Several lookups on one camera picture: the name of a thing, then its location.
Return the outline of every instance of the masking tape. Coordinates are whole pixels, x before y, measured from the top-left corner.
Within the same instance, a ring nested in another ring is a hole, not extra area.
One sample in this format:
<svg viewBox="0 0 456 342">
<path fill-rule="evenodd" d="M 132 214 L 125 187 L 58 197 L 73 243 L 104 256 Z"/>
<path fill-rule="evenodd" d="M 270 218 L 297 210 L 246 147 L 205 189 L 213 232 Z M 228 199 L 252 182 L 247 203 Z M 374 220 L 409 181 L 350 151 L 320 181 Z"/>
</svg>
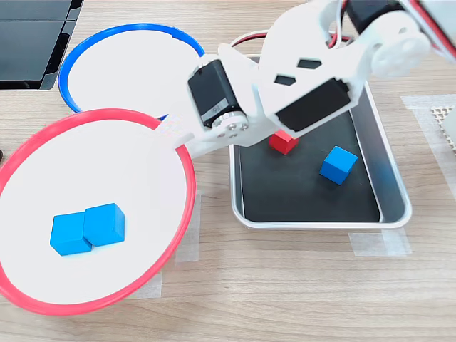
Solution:
<svg viewBox="0 0 456 342">
<path fill-rule="evenodd" d="M 432 114 L 435 107 L 452 107 L 456 105 L 456 95 L 402 96 L 402 101 L 413 111 L 427 143 L 442 170 L 442 174 L 456 199 L 456 157 L 439 121 Z"/>
<path fill-rule="evenodd" d="M 379 233 L 348 233 L 357 257 L 403 257 L 412 253 L 403 228 L 383 229 Z"/>
<path fill-rule="evenodd" d="M 195 205 L 193 207 L 192 219 L 188 225 L 182 241 L 180 242 L 175 255 L 175 263 L 200 260 L 200 226 L 201 226 L 201 197 L 202 193 L 197 191 Z"/>
<path fill-rule="evenodd" d="M 160 298 L 162 296 L 162 273 L 156 274 L 145 285 L 139 288 L 134 294 L 130 295 L 130 299 L 147 299 Z"/>
</svg>

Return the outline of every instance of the blue cube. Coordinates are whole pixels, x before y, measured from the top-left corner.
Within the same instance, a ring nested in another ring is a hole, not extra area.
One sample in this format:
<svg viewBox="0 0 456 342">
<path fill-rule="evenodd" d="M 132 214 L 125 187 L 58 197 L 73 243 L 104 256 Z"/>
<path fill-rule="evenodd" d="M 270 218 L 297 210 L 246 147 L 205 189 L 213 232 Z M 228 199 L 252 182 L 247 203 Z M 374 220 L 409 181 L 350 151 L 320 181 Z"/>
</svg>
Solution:
<svg viewBox="0 0 456 342">
<path fill-rule="evenodd" d="M 125 239 L 125 215 L 115 204 L 85 211 L 84 237 L 93 246 L 114 244 Z"/>
<path fill-rule="evenodd" d="M 84 212 L 54 217 L 51 246 L 60 255 L 90 252 L 92 244 L 83 237 Z"/>
<path fill-rule="evenodd" d="M 357 159 L 358 157 L 354 154 L 335 146 L 324 160 L 320 175 L 341 185 L 353 169 Z"/>
</svg>

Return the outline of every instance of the white tape strip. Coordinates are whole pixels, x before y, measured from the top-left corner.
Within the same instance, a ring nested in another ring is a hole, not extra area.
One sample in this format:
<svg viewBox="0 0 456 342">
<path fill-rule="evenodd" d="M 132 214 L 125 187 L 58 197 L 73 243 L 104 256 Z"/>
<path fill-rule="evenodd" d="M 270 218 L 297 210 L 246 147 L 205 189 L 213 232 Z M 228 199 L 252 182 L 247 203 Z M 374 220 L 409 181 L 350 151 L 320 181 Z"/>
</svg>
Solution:
<svg viewBox="0 0 456 342">
<path fill-rule="evenodd" d="M 157 137 L 161 139 L 162 145 L 169 145 L 172 149 L 184 145 L 194 135 L 188 130 L 188 123 L 178 116 L 168 114 L 167 117 L 155 129 Z"/>
<path fill-rule="evenodd" d="M 176 251 L 176 264 L 200 260 L 201 196 L 202 193 L 197 191 L 192 219 Z"/>
<path fill-rule="evenodd" d="M 442 134 L 431 108 L 456 105 L 456 95 L 403 96 L 402 101 L 413 111 L 420 124 L 427 143 L 456 199 L 456 158 L 455 153 Z"/>
<path fill-rule="evenodd" d="M 403 257 L 412 253 L 403 228 L 380 233 L 348 233 L 353 252 L 357 257 Z"/>
<path fill-rule="evenodd" d="M 134 294 L 128 298 L 131 299 L 147 299 L 160 298 L 162 296 L 162 273 L 156 274 L 145 285 L 139 288 Z"/>
</svg>

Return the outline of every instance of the red rim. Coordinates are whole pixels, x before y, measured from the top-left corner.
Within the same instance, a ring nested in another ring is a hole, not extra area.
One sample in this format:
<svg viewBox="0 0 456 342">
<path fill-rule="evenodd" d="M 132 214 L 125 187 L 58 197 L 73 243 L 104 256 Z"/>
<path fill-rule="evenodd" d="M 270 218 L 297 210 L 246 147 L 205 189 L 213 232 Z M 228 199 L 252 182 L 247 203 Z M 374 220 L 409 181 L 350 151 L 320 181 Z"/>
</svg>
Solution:
<svg viewBox="0 0 456 342">
<path fill-rule="evenodd" d="M 139 123 L 152 130 L 157 128 L 160 124 L 158 119 L 152 118 L 149 115 L 125 109 L 89 110 L 87 112 L 72 115 L 59 120 L 32 136 L 6 161 L 5 165 L 0 168 L 0 196 L 6 183 L 9 181 L 10 177 L 14 174 L 17 168 L 40 146 L 47 143 L 57 135 L 70 130 L 71 128 L 100 120 L 125 120 L 133 123 Z M 136 279 L 133 283 L 115 292 L 114 294 L 96 299 L 95 301 L 88 301 L 80 304 L 51 304 L 43 301 L 37 301 L 36 299 L 33 299 L 19 291 L 5 275 L 0 261 L 0 293 L 2 293 L 10 302 L 26 310 L 43 315 L 68 316 L 86 314 L 114 304 L 119 300 L 124 299 L 126 296 L 136 291 L 149 281 L 154 275 L 156 275 L 156 273 L 159 272 L 159 270 L 161 270 L 166 261 L 175 252 L 177 245 L 182 240 L 184 233 L 187 230 L 187 226 L 190 223 L 193 205 L 195 204 L 196 179 L 192 158 L 185 146 L 177 148 L 176 152 L 184 166 L 185 178 L 187 181 L 187 199 L 185 201 L 184 213 L 176 235 L 172 239 L 170 245 L 166 248 L 162 256 L 140 278 Z"/>
</svg>

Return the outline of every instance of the wood grain surface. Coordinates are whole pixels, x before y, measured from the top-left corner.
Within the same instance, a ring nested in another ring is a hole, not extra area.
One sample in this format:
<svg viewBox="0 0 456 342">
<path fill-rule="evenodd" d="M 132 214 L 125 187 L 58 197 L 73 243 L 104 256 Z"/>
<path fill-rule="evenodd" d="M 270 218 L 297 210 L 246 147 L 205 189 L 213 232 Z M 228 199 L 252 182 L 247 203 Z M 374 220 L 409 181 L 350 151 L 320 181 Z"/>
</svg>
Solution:
<svg viewBox="0 0 456 342">
<path fill-rule="evenodd" d="M 155 22 L 215 52 L 299 3 L 86 1 L 69 50 L 111 26 Z M 243 51 L 259 47 L 248 43 Z M 245 229 L 232 214 L 222 149 L 195 161 L 203 191 L 200 258 L 166 265 L 162 298 L 127 299 L 69 318 L 38 316 L 1 298 L 0 341 L 456 341 L 456 203 L 400 99 L 455 94 L 456 67 L 431 56 L 407 77 L 370 85 L 413 203 L 406 227 L 412 254 L 354 256 L 347 232 Z M 69 113 L 57 87 L 0 92 L 0 148 L 10 155 Z"/>
</svg>

